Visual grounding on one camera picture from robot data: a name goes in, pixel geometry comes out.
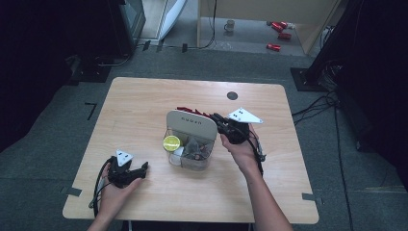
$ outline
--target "lemon slice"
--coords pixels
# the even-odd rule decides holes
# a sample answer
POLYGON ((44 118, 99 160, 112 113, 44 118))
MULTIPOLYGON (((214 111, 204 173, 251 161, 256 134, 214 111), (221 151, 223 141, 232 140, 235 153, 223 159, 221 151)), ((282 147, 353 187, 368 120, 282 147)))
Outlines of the lemon slice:
POLYGON ((180 146, 181 146, 181 141, 175 136, 168 136, 168 137, 165 137, 165 139, 163 140, 163 147, 167 151, 175 151, 180 146))

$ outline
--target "human hand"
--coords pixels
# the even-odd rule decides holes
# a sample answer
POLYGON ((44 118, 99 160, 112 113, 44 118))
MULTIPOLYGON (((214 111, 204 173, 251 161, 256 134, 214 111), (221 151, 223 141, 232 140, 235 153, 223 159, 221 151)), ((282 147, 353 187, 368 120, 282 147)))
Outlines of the human hand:
MULTIPOLYGON (((252 124, 249 124, 249 131, 249 139, 256 147, 258 135, 255 133, 252 124)), ((257 161, 255 160, 254 150, 248 141, 240 144, 232 144, 225 135, 221 134, 220 137, 222 145, 231 153, 235 163, 244 175, 253 169, 259 171, 257 161)))
POLYGON ((108 169, 110 166, 111 163, 107 163, 102 172, 105 187, 101 193, 99 213, 89 230, 106 230, 125 205, 126 200, 142 182, 141 178, 137 178, 126 188, 120 189, 111 184, 108 179, 108 169))

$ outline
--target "wire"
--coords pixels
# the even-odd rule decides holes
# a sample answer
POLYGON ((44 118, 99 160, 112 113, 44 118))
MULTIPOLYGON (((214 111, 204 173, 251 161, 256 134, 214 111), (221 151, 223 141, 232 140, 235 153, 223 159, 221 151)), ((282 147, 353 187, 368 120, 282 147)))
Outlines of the wire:
POLYGON ((334 108, 334 119, 336 122, 336 135, 337 135, 337 150, 339 154, 339 164, 340 164, 340 173, 342 175, 342 182, 343 182, 343 189, 344 189, 344 196, 345 196, 345 204, 347 206, 347 212, 348 212, 348 221, 350 225, 350 230, 353 231, 353 218, 351 216, 351 209, 350 209, 350 203, 348 199, 348 191, 347 191, 347 184, 345 183, 345 178, 344 178, 344 166, 343 166, 343 161, 342 161, 342 150, 340 146, 340 132, 339 132, 339 121, 337 120, 337 107, 334 108))
MULTIPOLYGON (((364 3, 365 3, 365 0, 362 0, 361 3, 360 3, 359 10, 358 10, 357 19, 356 19, 355 28, 354 28, 354 38, 353 38, 353 42, 352 42, 352 45, 351 45, 351 51, 354 50, 354 48, 355 48, 355 44, 356 44, 356 40, 357 40, 357 32, 358 32, 358 27, 359 27, 359 23, 360 23, 360 15, 361 15, 361 11, 363 9, 364 3)), ((347 60, 347 57, 332 59, 332 60, 324 62, 323 65, 324 66, 329 66, 334 62, 344 62, 345 60, 347 60)))
POLYGON ((101 179, 102 172, 103 172, 103 170, 105 169, 105 166, 106 166, 108 163, 111 163, 111 162, 113 161, 113 159, 114 159, 114 157, 111 157, 110 159, 108 159, 108 160, 103 164, 103 166, 102 166, 101 169, 99 170, 98 177, 96 178, 95 189, 93 190, 93 199, 92 199, 92 201, 91 201, 90 204, 89 204, 89 208, 90 208, 90 209, 93 208, 93 214, 95 215, 95 217, 98 215, 98 212, 99 212, 99 211, 98 211, 98 200, 97 200, 98 194, 100 193, 100 190, 98 190, 99 181, 100 181, 100 179, 101 179))
MULTIPOLYGON (((207 45, 205 45, 205 46, 193 46, 193 47, 189 47, 188 49, 190 49, 190 50, 201 50, 201 49, 205 49, 205 48, 208 48, 208 47, 210 47, 212 44, 213 44, 213 42, 215 42, 216 41, 216 14, 217 14, 217 0, 216 0, 216 2, 214 3, 214 12, 213 12, 213 24, 211 23, 211 20, 210 20, 210 18, 209 18, 209 22, 210 22, 210 28, 213 30, 213 35, 212 35, 212 37, 210 38, 210 41, 207 43, 207 45)), ((162 45, 162 47, 164 47, 164 48, 182 48, 182 47, 180 47, 180 46, 173 46, 173 45, 162 45)))
POLYGON ((126 63, 129 60, 129 58, 130 58, 130 56, 128 56, 125 61, 123 61, 121 63, 118 63, 118 64, 99 64, 99 66, 118 66, 118 65, 122 65, 122 64, 126 63))
POLYGON ((96 193, 96 195, 93 197, 93 200, 90 202, 90 204, 89 204, 89 206, 88 206, 90 209, 93 209, 93 206, 94 206, 94 203, 95 203, 95 202, 99 202, 100 198, 98 199, 98 197, 99 197, 100 193, 102 192, 102 190, 105 189, 105 187, 107 187, 107 186, 109 186, 109 185, 111 185, 111 184, 112 184, 112 182, 109 182, 108 184, 104 185, 104 186, 96 193))
POLYGON ((301 115, 300 119, 297 119, 294 121, 294 125, 297 125, 300 121, 307 119, 307 118, 311 118, 314 116, 319 115, 320 113, 328 110, 331 107, 335 107, 338 105, 338 100, 334 99, 333 97, 329 96, 331 93, 333 93, 334 91, 329 91, 326 95, 319 97, 317 100, 315 100, 309 107, 307 107, 306 109, 303 109, 297 113, 293 113, 292 116, 298 116, 301 115), (320 100, 325 99, 324 103, 321 104, 317 104, 320 100), (308 113, 313 112, 313 111, 317 111, 316 113, 314 113, 313 115, 308 115, 306 116, 308 113))

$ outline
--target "transparent plastic container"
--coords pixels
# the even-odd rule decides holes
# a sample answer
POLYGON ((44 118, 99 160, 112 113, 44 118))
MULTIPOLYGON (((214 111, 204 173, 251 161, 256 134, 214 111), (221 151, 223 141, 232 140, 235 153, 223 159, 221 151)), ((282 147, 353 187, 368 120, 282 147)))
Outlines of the transparent plastic container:
POLYGON ((175 151, 167 151, 168 160, 172 165, 201 171, 210 164, 211 152, 215 141, 171 128, 167 128, 165 137, 167 136, 177 137, 183 145, 175 151))

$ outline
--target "finger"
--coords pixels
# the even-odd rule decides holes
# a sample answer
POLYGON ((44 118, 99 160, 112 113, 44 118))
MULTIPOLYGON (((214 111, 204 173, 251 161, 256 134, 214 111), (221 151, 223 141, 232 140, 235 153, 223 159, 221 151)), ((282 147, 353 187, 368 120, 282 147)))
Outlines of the finger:
POLYGON ((231 142, 229 142, 228 138, 224 134, 220 134, 219 136, 221 137, 222 146, 227 148, 229 151, 228 147, 232 145, 231 142))
POLYGON ((134 181, 132 181, 125 189, 127 193, 133 192, 135 189, 139 187, 139 185, 143 182, 142 178, 136 178, 134 181))

